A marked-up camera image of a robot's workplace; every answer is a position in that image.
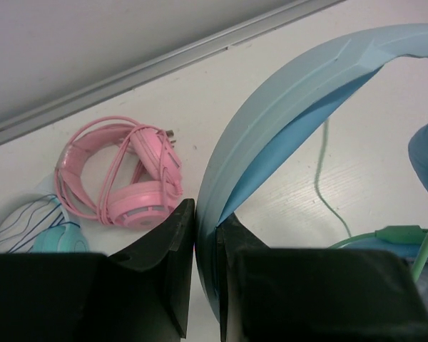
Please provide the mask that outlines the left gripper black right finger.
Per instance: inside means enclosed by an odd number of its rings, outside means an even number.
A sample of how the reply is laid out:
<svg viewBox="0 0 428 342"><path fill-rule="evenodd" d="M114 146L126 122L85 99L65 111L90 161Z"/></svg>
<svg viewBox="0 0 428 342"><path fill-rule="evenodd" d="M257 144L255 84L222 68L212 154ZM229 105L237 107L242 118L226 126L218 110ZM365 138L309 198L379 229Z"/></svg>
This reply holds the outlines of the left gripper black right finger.
<svg viewBox="0 0 428 342"><path fill-rule="evenodd" d="M428 264L416 244L271 248L240 223L216 232L222 341L428 341Z"/></svg>

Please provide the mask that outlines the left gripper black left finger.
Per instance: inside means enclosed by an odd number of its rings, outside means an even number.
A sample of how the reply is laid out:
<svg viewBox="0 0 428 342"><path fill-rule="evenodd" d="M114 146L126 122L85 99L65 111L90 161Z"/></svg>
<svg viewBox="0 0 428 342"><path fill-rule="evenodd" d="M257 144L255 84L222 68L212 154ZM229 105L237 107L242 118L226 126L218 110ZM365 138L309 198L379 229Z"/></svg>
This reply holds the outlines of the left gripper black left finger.
<svg viewBox="0 0 428 342"><path fill-rule="evenodd" d="M179 341L186 337L195 202L126 248L0 254L0 341Z"/></svg>

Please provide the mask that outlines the pink headphones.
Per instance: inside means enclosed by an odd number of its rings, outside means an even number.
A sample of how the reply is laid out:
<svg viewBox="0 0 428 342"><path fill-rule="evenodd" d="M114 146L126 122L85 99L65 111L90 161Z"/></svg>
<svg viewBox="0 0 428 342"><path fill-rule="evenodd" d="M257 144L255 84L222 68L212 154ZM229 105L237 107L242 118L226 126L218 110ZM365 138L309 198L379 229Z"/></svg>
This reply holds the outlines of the pink headphones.
<svg viewBox="0 0 428 342"><path fill-rule="evenodd" d="M68 140L54 170L59 201L70 213L105 226L149 230L163 223L183 194L182 162L173 132L124 116L81 126ZM118 149L97 198L81 179L88 160L107 147Z"/></svg>

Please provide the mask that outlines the light blue headphones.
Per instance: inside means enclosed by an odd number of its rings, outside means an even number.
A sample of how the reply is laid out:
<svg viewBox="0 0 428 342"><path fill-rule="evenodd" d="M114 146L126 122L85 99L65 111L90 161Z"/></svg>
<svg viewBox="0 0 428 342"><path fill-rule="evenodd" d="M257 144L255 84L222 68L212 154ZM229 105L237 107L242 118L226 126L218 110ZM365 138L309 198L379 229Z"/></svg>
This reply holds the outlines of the light blue headphones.
<svg viewBox="0 0 428 342"><path fill-rule="evenodd" d="M398 24L324 42L272 74L228 123L197 200L195 254L215 315L220 290L215 231L312 133L386 63L428 58L428 23Z"/></svg>

